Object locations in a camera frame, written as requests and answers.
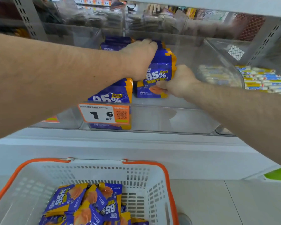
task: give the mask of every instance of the basket rim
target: basket rim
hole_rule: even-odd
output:
[[[27,160],[27,161],[23,162],[21,165],[19,165],[15,169],[14,173],[11,175],[11,177],[9,178],[8,182],[6,183],[6,185],[1,189],[1,191],[0,191],[0,200],[2,199],[4,194],[8,191],[8,189],[10,188],[10,186],[12,185],[12,183],[14,182],[15,178],[18,176],[20,171],[25,166],[27,166],[28,164],[34,163],[34,162],[70,163],[71,161],[72,161],[72,159],[66,159],[65,160],[65,159],[57,159],[57,158],[39,158],[39,159],[31,159],[31,160]],[[171,190],[171,186],[170,186],[169,173],[168,173],[168,170],[166,169],[166,167],[163,164],[161,164],[159,162],[154,162],[154,161],[142,161],[142,160],[128,161],[128,159],[123,159],[122,163],[123,164],[153,165],[153,166],[159,166],[162,169],[162,171],[165,174],[165,181],[166,181],[166,186],[167,186],[167,190],[168,190],[168,197],[169,197],[169,201],[170,201],[170,208],[171,208],[171,213],[172,213],[173,225],[179,225],[176,204],[175,204],[175,201],[174,201],[174,197],[172,195],[172,190]]]

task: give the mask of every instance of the person's right arm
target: person's right arm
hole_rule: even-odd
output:
[[[281,165],[281,95],[203,83],[185,65],[157,85],[205,110],[245,143]]]

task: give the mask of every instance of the forearm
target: forearm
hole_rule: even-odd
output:
[[[0,138],[126,77],[124,66],[119,52],[0,35]]]
[[[200,82],[184,98],[281,165],[281,95]]]

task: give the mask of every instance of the shopping basket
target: shopping basket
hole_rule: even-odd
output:
[[[123,185],[131,217],[150,225],[178,225],[166,168],[157,162],[33,159],[21,164],[0,192],[0,225],[38,224],[60,185],[99,182]]]

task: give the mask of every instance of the qr code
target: qr code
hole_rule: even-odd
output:
[[[117,111],[116,115],[118,119],[127,119],[127,111]]]

